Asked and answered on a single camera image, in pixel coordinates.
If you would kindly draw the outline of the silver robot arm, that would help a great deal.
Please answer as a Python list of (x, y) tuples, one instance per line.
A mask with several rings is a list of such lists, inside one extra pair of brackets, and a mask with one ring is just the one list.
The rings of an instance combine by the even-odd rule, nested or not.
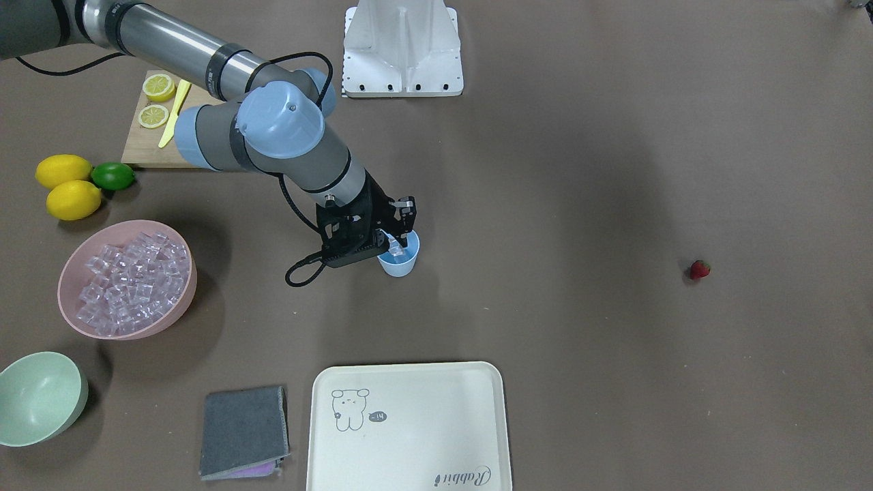
[(316, 255), (341, 267), (406, 246), (411, 196), (390, 198), (328, 123), (333, 72), (288, 70), (144, 1), (3, 1), (2, 59), (72, 44), (138, 58), (206, 94), (179, 112), (185, 162), (284, 178), (314, 202)]

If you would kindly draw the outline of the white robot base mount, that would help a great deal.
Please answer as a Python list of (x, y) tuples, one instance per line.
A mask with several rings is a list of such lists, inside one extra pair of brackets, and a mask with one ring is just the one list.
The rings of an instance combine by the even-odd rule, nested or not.
[(359, 1), (344, 15), (341, 93), (441, 98), (464, 92), (458, 13), (443, 1)]

